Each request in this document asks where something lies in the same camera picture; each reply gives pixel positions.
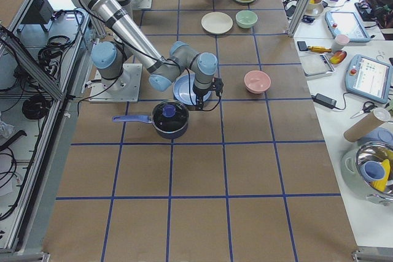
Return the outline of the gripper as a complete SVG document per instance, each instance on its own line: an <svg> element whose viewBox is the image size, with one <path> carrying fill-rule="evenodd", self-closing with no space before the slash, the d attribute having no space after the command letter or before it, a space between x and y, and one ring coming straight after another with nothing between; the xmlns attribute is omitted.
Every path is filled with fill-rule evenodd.
<svg viewBox="0 0 393 262"><path fill-rule="evenodd" d="M196 78L193 82L193 92L196 95L195 110L203 111L204 107L204 96L210 91L214 91L216 96L221 98L223 93L224 83L221 78L213 77L211 82L201 83Z"/></svg>

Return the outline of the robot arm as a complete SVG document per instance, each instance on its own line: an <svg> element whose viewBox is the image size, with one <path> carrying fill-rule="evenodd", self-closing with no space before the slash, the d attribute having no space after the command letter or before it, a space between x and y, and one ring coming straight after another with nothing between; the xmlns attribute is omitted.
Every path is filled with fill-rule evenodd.
<svg viewBox="0 0 393 262"><path fill-rule="evenodd" d="M192 90L196 95L196 109L203 109L203 98L209 91L222 96L223 82L215 77L217 57L200 53L183 42L175 42L164 58L146 38L133 20L131 0L80 0L94 12L136 56L150 74L149 83L158 91L165 91L186 70L195 74Z"/></svg>

